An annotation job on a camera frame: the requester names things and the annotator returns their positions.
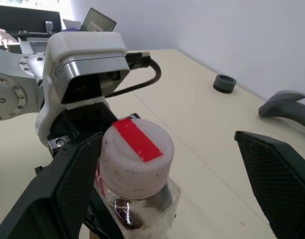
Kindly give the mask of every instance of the table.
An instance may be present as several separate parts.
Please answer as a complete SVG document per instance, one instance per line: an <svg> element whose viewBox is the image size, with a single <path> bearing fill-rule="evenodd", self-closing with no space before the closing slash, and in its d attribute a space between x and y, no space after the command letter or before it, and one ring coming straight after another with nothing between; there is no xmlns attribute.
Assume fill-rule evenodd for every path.
<svg viewBox="0 0 305 239"><path fill-rule="evenodd" d="M118 118L136 112L173 139L170 177L182 194L169 239L275 239L253 196L234 134L244 130L285 141L305 158L305 128L285 119L260 119L263 100L239 86L230 95L214 90L216 73L177 50L151 51L151 56L162 69L161 80L108 102ZM153 75L150 68L135 70L119 88ZM34 168L52 159L35 133L36 116L0 121L0 223L35 176ZM80 238L88 238L85 227Z"/></svg>

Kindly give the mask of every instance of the red label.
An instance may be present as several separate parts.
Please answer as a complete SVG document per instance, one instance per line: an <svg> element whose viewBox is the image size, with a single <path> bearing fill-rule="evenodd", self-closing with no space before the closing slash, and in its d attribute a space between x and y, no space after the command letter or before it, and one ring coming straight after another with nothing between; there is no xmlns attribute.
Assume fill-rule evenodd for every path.
<svg viewBox="0 0 305 239"><path fill-rule="evenodd" d="M143 162L163 155L160 149L132 122L126 118L112 124Z"/></svg>

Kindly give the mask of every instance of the white bottle cap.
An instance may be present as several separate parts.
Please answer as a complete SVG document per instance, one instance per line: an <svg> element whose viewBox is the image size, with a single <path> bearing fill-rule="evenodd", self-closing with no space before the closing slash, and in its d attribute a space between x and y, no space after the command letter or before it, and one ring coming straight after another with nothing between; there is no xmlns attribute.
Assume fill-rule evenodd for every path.
<svg viewBox="0 0 305 239"><path fill-rule="evenodd" d="M101 178L117 195L142 199L156 194L167 183L174 145L168 133L157 124L144 119L132 119L132 122L163 155L144 162L117 128L111 126L102 139Z"/></svg>

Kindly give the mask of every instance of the black cap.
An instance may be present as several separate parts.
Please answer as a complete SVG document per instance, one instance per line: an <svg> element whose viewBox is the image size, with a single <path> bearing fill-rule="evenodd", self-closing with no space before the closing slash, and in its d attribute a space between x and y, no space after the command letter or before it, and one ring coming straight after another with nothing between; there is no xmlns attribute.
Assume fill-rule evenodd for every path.
<svg viewBox="0 0 305 239"><path fill-rule="evenodd" d="M213 87L217 91L230 94L234 90L236 80L226 75L217 75Z"/></svg>

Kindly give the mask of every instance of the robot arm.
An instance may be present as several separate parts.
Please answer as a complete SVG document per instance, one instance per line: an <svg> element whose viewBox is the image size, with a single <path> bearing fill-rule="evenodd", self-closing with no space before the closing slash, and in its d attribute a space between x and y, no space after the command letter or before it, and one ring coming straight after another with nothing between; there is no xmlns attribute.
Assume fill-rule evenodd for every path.
<svg viewBox="0 0 305 239"><path fill-rule="evenodd" d="M45 54L0 57L0 120L38 112L36 132L54 157L35 169L0 225L0 239L76 239L83 222L101 238L122 238L93 187L102 135L118 120L105 97L157 82L158 64L147 53L127 54L114 32L57 33ZM114 92L130 70L148 66L153 79Z"/></svg>

